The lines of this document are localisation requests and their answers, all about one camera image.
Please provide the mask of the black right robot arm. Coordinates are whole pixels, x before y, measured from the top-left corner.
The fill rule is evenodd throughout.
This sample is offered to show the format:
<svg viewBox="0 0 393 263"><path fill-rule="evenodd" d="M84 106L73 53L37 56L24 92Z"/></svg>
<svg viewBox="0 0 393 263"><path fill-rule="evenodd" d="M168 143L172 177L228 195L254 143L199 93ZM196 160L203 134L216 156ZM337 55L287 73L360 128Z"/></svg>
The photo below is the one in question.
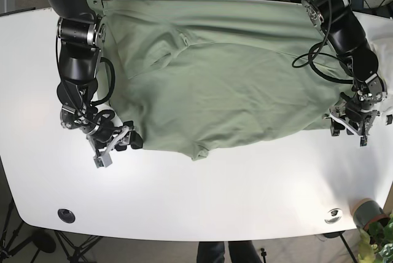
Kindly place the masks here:
<svg viewBox="0 0 393 263"><path fill-rule="evenodd" d="M98 109L108 104L115 89L113 63L102 56L106 37L102 0L48 0L58 14L55 55L60 84L63 128L81 130L95 152L98 168L112 164L112 150L141 149L143 140L132 121L115 126L115 111Z"/></svg>

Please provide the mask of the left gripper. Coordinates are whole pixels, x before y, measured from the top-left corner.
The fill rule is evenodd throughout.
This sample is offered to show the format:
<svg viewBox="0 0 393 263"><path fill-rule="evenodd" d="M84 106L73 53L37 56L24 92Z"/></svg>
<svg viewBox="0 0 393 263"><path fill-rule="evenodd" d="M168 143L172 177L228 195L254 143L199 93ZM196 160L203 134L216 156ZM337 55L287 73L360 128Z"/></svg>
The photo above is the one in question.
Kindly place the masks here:
<svg viewBox="0 0 393 263"><path fill-rule="evenodd" d="M376 104L370 98L360 100L357 93L347 95L340 93L338 108L330 108L325 114L325 119L330 120L330 132L332 136L339 136L341 131L346 131L348 135L357 135L360 138L360 147L368 144L368 137L374 121L379 117Z"/></svg>

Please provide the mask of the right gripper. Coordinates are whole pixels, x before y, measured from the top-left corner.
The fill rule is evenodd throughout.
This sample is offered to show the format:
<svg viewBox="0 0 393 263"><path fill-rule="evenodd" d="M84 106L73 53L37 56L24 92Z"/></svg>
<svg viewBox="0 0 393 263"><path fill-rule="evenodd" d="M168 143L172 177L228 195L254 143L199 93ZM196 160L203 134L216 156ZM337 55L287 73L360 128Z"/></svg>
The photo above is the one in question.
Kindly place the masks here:
<svg viewBox="0 0 393 263"><path fill-rule="evenodd" d="M142 149L144 146L144 141L136 131L132 120L123 123L130 129L129 132L122 138L117 137L122 132L122 127L116 127L114 119L113 110L99 110L95 106L86 104L83 104L80 109L64 104L60 112L63 128L80 129L89 140L95 153L93 160L97 168L107 168L112 164L110 153L113 149L120 152L127 150L128 146L132 149Z"/></svg>

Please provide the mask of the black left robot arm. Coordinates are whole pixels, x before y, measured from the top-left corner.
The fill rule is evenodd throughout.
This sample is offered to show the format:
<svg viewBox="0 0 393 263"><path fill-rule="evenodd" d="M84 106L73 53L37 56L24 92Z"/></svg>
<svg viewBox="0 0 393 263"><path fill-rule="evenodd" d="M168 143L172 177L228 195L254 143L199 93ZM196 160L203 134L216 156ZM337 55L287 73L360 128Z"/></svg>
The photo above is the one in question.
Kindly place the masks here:
<svg viewBox="0 0 393 263"><path fill-rule="evenodd" d="M309 19L322 34L323 40L309 52L300 55L306 62L292 62L293 68L310 66L321 78L336 84L351 86L353 95L340 94L338 104L329 109L332 136L343 130L360 138L360 146L367 145L369 131L380 115L375 105L387 97L387 86L378 73L379 61L371 50L364 28L351 8L351 0L302 0ZM314 60L322 55L322 48L331 46L348 79L338 79L318 70Z"/></svg>

